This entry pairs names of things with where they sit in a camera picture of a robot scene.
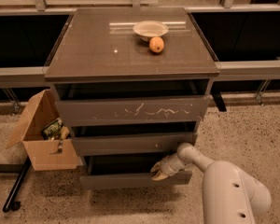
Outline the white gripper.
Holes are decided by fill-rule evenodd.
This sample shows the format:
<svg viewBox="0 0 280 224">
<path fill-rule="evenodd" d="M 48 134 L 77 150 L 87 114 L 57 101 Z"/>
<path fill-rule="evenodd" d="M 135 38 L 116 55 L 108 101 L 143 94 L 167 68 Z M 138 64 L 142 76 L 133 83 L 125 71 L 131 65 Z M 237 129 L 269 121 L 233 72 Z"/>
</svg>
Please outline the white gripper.
<svg viewBox="0 0 280 224">
<path fill-rule="evenodd" d="M 160 162 L 157 162 L 151 168 L 152 173 L 156 173 L 151 177 L 153 181 L 161 181 L 168 176 L 173 176 L 181 170 L 191 166 L 191 162 L 181 160 L 178 155 L 172 154 L 164 157 Z"/>
</svg>

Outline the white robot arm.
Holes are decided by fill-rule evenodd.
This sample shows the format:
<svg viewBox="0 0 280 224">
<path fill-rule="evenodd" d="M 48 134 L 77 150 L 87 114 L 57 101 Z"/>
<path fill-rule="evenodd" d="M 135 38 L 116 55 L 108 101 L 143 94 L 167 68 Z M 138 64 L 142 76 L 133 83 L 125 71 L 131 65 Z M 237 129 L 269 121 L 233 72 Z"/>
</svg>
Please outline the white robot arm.
<svg viewBox="0 0 280 224">
<path fill-rule="evenodd" d="M 190 143 L 181 143 L 176 153 L 156 162 L 152 179 L 163 180 L 192 164 L 203 173 L 204 224 L 256 224 L 255 216 L 270 209 L 272 197 L 265 185 L 231 162 L 204 156 Z"/>
</svg>

